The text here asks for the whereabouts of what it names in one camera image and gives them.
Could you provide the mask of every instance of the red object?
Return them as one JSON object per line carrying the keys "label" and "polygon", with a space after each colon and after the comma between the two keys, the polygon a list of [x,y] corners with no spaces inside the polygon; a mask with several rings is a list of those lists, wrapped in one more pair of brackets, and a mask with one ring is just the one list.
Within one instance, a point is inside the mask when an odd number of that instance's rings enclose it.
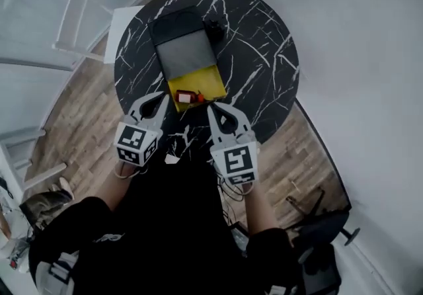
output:
{"label": "red object", "polygon": [[195,103],[195,102],[202,103],[205,101],[203,94],[201,93],[196,94],[193,91],[177,90],[175,98],[176,98],[176,101],[179,103]]}

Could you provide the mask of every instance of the black chair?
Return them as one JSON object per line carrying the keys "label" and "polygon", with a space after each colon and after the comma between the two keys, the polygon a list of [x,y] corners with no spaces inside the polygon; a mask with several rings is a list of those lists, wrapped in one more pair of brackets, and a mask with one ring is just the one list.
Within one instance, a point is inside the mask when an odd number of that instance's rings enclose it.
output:
{"label": "black chair", "polygon": [[333,210],[331,212],[323,210],[322,214],[316,215],[323,197],[325,197],[325,191],[320,187],[318,189],[321,194],[308,214],[298,206],[297,201],[292,196],[286,198],[286,200],[303,215],[301,221],[285,228],[285,230],[294,230],[298,228],[297,232],[299,235],[292,240],[292,243],[300,253],[304,253],[306,250],[316,245],[332,242],[339,233],[342,233],[347,238],[345,245],[349,245],[360,232],[360,229],[357,228],[354,230],[353,234],[350,234],[344,229],[345,223],[350,215],[347,210]]}
{"label": "black chair", "polygon": [[297,230],[298,236],[292,239],[297,252],[298,261],[303,268],[303,281],[306,295],[338,294],[341,277],[336,267],[333,246],[330,244],[339,233],[347,237],[348,245],[357,236],[360,229],[349,234],[344,225],[350,215],[346,210],[334,210],[317,215],[325,191],[319,188],[321,194],[307,214],[298,206],[291,196],[286,200],[303,215],[298,223],[286,228]]}

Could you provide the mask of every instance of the white chair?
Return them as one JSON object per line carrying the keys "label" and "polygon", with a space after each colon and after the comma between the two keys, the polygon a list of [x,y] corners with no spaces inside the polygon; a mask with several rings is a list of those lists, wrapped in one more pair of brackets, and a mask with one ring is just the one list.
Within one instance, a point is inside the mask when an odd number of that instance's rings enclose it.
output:
{"label": "white chair", "polygon": [[143,7],[144,6],[134,6],[117,8],[114,10],[112,24],[110,25],[110,30],[108,31],[106,51],[104,53],[104,63],[114,64],[120,39],[124,35],[129,23]]}
{"label": "white chair", "polygon": [[25,160],[26,162],[14,162],[7,148],[28,141],[34,141],[44,135],[46,135],[46,131],[39,130],[37,132],[25,132],[19,136],[5,138],[0,141],[0,175],[6,180],[7,188],[17,204],[22,203],[25,191],[36,186],[42,181],[45,181],[49,177],[57,175],[67,167],[65,163],[61,163],[56,165],[54,168],[48,169],[44,173],[33,177],[27,182],[24,182],[19,177],[17,169],[22,166],[28,166],[31,164],[31,162],[29,160]]}
{"label": "white chair", "polygon": [[[61,20],[58,38],[53,44],[53,49],[81,54],[88,58],[103,62],[104,56],[88,52],[83,47],[76,45],[79,27],[81,26],[81,21],[88,1],[89,0],[69,0],[67,2],[66,10]],[[105,7],[97,0],[91,1],[110,13],[110,16],[113,14],[113,10]]]}

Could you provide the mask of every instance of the black shirt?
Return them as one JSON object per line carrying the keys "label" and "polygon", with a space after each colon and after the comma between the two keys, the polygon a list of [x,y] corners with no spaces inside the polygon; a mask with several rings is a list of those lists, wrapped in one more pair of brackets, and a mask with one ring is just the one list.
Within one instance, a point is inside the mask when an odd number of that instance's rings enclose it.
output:
{"label": "black shirt", "polygon": [[30,272],[79,251],[74,294],[263,294],[291,288],[299,266],[285,231],[253,235],[241,255],[223,217],[216,176],[201,163],[156,165],[136,176],[118,209],[88,197],[32,243]]}

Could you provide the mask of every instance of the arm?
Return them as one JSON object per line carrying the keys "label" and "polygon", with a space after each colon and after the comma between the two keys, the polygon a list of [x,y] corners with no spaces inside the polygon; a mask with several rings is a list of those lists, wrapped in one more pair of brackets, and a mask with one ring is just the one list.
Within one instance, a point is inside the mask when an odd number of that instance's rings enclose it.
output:
{"label": "arm", "polygon": [[[245,185],[248,192],[250,185]],[[301,267],[285,230],[280,229],[260,183],[245,195],[250,240],[247,245],[249,268],[258,289],[282,286],[292,290],[301,284]]]}
{"label": "arm", "polygon": [[[130,176],[134,173],[135,166],[129,163],[118,162],[115,166],[116,172],[121,176]],[[122,201],[131,183],[131,178],[119,179],[112,171],[103,182],[96,193],[96,197],[101,198],[111,211],[115,210]]]}
{"label": "arm", "polygon": [[[248,192],[251,187],[251,184],[243,185],[244,192]],[[256,183],[253,189],[245,195],[245,212],[250,235],[279,227],[272,206],[260,183]]]}

